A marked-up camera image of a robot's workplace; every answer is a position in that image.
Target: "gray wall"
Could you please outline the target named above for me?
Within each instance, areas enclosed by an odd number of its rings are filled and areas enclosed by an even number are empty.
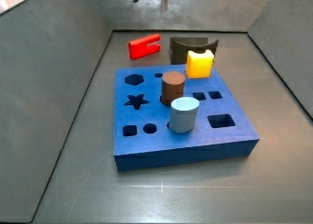
[[[114,29],[243,31],[270,0],[94,0]]]
[[[0,18],[0,221],[31,221],[111,33],[86,0]]]
[[[313,0],[273,0],[249,30],[313,118]]]
[[[28,222],[112,29],[247,31],[269,0],[29,0],[0,17],[0,221]]]

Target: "rectangular hole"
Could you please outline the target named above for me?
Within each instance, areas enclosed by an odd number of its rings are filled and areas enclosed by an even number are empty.
[[[230,114],[219,114],[207,116],[211,128],[235,126],[235,122]]]

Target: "hexagonal hole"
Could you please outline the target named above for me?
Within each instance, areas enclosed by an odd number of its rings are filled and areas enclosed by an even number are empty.
[[[139,74],[131,74],[124,78],[124,83],[134,85],[134,86],[136,86],[142,82],[144,82],[144,80],[143,80],[143,76]]]

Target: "hole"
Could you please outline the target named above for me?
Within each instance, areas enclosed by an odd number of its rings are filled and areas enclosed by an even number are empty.
[[[160,77],[163,76],[163,74],[162,74],[162,73],[155,73],[154,76],[155,76],[156,78],[160,78]]]
[[[135,110],[140,109],[142,104],[150,103],[143,99],[144,94],[139,94],[138,96],[128,95],[130,101],[124,103],[124,105],[132,105]]]
[[[138,74],[131,74],[124,78],[124,83],[134,85],[134,86],[136,86],[142,82],[144,82],[143,76]]]
[[[235,122],[230,114],[210,115],[207,116],[207,120],[213,128],[235,126]]]
[[[148,123],[143,126],[143,131],[146,133],[155,133],[156,132],[156,125],[152,123]]]
[[[193,93],[193,97],[194,97],[198,101],[206,100],[206,95],[205,95],[202,92],[194,92],[194,93]]]
[[[210,91],[209,95],[210,95],[211,99],[221,99],[222,98],[219,91]]]
[[[134,136],[134,135],[136,135],[136,126],[135,125],[126,125],[122,128],[122,135],[123,136]]]

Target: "shape sorter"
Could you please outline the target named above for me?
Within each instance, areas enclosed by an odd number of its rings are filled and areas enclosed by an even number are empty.
[[[249,156],[259,136],[219,73],[186,79],[183,96],[199,100],[191,131],[167,128],[162,76],[186,65],[118,69],[115,73],[114,157],[119,171]]]

